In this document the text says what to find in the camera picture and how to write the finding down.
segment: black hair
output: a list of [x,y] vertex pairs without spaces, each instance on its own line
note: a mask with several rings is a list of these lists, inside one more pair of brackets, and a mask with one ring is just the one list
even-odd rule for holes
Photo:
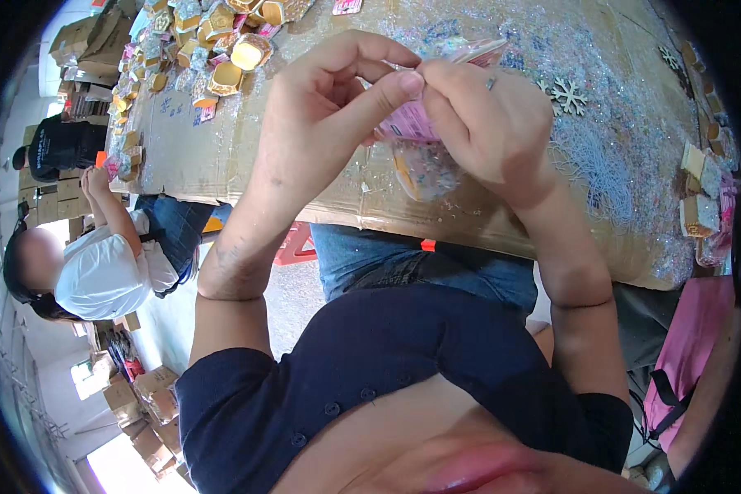
[[28,225],[20,217],[20,220],[16,223],[14,232],[11,234],[11,238],[5,244],[5,254],[3,255],[3,281],[5,282],[5,287],[17,301],[29,303],[33,311],[42,319],[52,322],[83,322],[81,318],[61,307],[52,293],[39,295],[21,282],[20,273],[22,272],[22,263],[18,252],[18,245],[22,234],[27,231]]
[[25,156],[28,154],[28,146],[24,145],[14,152],[12,163],[15,170],[21,170],[24,168]]

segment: snowflake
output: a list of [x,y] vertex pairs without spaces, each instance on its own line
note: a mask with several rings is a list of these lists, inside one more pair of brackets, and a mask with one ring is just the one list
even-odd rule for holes
[[[555,98],[554,94],[549,94],[549,92],[547,91],[547,88],[549,86],[545,82],[543,82],[543,80],[536,82],[536,84],[538,84],[538,87],[541,88],[541,91],[543,91],[543,94],[545,94],[546,96],[549,96],[549,100],[553,100]],[[557,108],[555,105],[552,105],[552,113],[554,114],[555,117],[559,117],[560,109]]]
[[678,66],[678,59],[670,53],[670,50],[668,50],[667,47],[659,47],[659,51],[662,53],[664,61],[669,64],[670,69],[678,70],[680,68]]
[[[587,98],[574,93],[574,91],[576,91],[577,89],[577,86],[573,81],[569,81],[568,84],[571,86],[570,89],[568,88],[568,86],[566,86],[566,83],[563,81],[563,79],[555,77],[555,88],[552,90],[555,101],[557,101],[557,104],[563,107],[563,111],[565,113],[573,113],[573,108],[571,108],[571,104],[573,103],[573,107],[576,108],[576,114],[585,114],[585,111],[579,107],[579,104],[586,104]],[[560,103],[560,98],[565,98],[565,103]]]

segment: red stool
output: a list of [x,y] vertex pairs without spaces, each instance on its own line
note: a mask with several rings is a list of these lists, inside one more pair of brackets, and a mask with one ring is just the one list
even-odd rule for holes
[[313,243],[313,239],[310,238],[310,223],[306,221],[291,223],[291,230],[288,231],[283,244],[274,256],[274,263],[278,266],[288,266],[318,259],[315,249],[303,251],[308,240]]

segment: lip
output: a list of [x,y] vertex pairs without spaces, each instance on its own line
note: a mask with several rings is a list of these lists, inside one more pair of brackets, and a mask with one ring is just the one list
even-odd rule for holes
[[461,450],[444,460],[424,494],[463,494],[513,473],[539,470],[539,458],[521,444],[485,444]]

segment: white string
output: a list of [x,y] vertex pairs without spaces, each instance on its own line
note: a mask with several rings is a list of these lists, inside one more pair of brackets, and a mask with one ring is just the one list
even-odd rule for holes
[[572,185],[580,178],[587,182],[580,186],[587,192],[588,217],[627,229],[634,219],[634,205],[620,144],[603,142],[601,133],[586,120],[561,119],[552,133],[552,147],[560,152],[550,153],[552,162]]

